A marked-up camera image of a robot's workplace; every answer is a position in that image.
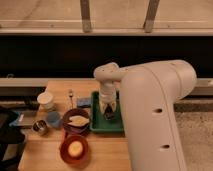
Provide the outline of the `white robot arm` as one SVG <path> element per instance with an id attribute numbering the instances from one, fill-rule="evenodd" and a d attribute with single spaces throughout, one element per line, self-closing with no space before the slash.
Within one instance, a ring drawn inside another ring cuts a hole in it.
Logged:
<path id="1" fill-rule="evenodd" d="M 187 171 L 174 103 L 191 93 L 197 76 L 184 60 L 94 70 L 100 110 L 119 106 L 132 171 Z"/>

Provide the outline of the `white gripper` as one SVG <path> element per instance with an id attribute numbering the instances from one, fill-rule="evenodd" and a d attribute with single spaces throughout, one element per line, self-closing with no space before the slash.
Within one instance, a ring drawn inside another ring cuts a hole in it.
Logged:
<path id="1" fill-rule="evenodd" d="M 101 113 L 105 113 L 107 104 L 111 103 L 112 110 L 116 110 L 116 88 L 112 82 L 106 82 L 100 84 L 99 89 L 99 106 Z"/>

